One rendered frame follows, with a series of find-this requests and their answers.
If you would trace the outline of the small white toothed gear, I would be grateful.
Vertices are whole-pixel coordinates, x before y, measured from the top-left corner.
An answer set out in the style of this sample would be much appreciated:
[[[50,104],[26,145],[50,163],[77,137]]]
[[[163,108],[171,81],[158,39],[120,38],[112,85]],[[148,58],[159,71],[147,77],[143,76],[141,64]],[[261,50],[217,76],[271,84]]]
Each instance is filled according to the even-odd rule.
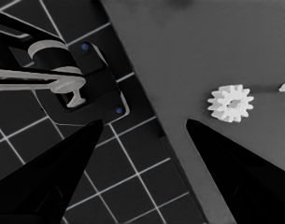
[[[241,84],[219,87],[211,93],[207,101],[210,106],[211,116],[224,122],[240,122],[249,116],[248,111],[253,108],[253,96],[249,96],[250,89],[245,89]]]

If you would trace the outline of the dark robot body block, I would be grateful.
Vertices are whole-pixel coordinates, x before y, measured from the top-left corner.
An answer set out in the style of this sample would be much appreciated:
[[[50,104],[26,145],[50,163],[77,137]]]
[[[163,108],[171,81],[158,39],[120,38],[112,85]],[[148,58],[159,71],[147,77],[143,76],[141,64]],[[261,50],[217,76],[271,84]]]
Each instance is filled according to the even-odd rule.
[[[130,113],[99,48],[90,43],[86,55],[91,72],[59,36],[0,10],[0,91],[34,91],[58,125],[109,124]]]

